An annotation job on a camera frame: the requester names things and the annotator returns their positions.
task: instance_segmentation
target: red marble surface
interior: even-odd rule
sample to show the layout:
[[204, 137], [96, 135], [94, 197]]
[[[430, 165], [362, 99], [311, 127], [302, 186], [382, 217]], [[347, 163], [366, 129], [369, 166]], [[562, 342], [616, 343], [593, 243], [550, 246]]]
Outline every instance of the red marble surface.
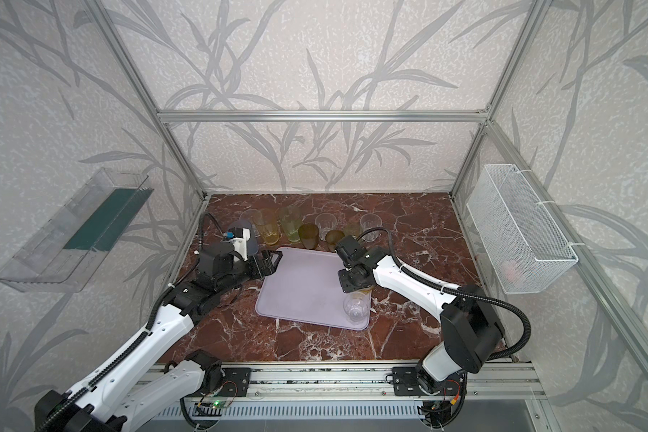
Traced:
[[[460, 285], [478, 283], [477, 272], [447, 194], [284, 194], [214, 195], [208, 211], [227, 227], [249, 208], [297, 204], [305, 222], [314, 223], [320, 213], [333, 213], [338, 229], [365, 213], [381, 217], [394, 232], [399, 258], [425, 273]], [[220, 237], [207, 219], [205, 242]], [[386, 246], [386, 235], [373, 243]], [[282, 233], [275, 246], [291, 244]], [[194, 259], [188, 251], [184, 269]], [[319, 250], [327, 250], [320, 242]], [[259, 316], [254, 310], [261, 281], [228, 292], [221, 305], [182, 337], [160, 361], [181, 361], [203, 349], [223, 361], [419, 359], [440, 340], [439, 323], [427, 312], [396, 292], [375, 287], [370, 325], [365, 330], [343, 330]]]

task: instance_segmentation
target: metal base plate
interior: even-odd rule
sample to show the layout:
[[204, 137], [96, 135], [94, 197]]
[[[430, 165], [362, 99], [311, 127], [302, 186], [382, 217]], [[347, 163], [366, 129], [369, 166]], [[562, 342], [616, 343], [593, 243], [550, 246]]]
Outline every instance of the metal base plate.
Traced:
[[[402, 367], [397, 366], [391, 369], [392, 380], [394, 383], [394, 394], [397, 396], [427, 396], [427, 393], [423, 392], [420, 388], [420, 384], [417, 382], [417, 373], [415, 372], [415, 367]], [[445, 380], [444, 388], [446, 389], [447, 396], [456, 396], [458, 393], [458, 385], [451, 382], [454, 380], [457, 383], [459, 382], [460, 376], [457, 373], [449, 375]]]

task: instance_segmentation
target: leaf pattern wallpaper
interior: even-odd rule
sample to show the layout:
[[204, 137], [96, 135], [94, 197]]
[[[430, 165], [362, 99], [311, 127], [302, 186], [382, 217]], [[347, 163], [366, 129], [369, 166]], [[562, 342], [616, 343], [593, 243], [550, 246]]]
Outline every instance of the leaf pattern wallpaper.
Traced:
[[[530, 0], [106, 0], [164, 109], [481, 109]], [[78, 23], [87, 22], [82, 16]], [[209, 191], [448, 191], [468, 124], [173, 125]]]
[[81, 292], [0, 283], [0, 432], [33, 431], [43, 393], [139, 328], [202, 202], [81, 10], [0, 1], [0, 266], [100, 167], [148, 174], [154, 191]]
[[[497, 122], [648, 329], [648, 1], [553, 3]], [[465, 202], [503, 160], [489, 141], [478, 159], [458, 202], [490, 285]], [[563, 430], [648, 431], [648, 380], [575, 270], [509, 300], [546, 317], [524, 355]]]

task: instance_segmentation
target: brown glass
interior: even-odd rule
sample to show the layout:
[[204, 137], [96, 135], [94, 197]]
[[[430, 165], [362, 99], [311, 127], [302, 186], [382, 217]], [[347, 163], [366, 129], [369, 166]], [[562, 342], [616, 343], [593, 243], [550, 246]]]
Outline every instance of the brown glass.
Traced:
[[298, 228], [300, 241], [305, 249], [316, 249], [319, 243], [319, 228], [313, 223], [304, 223]]
[[355, 237], [355, 239], [357, 239], [358, 236], [363, 233], [363, 227], [360, 226], [360, 221], [351, 222], [343, 227], [343, 233], [346, 236], [353, 236]]
[[343, 237], [346, 235], [343, 233], [343, 231], [339, 231], [338, 229], [332, 229], [328, 233], [326, 233], [326, 244], [329, 247], [330, 252], [336, 252], [336, 243], [341, 241]]

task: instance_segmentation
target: green panel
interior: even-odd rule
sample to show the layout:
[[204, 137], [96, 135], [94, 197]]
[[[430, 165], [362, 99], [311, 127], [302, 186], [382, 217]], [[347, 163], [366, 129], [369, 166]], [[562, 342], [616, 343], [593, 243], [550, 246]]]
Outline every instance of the green panel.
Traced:
[[75, 232], [64, 249], [108, 252], [146, 203], [153, 189], [115, 189]]

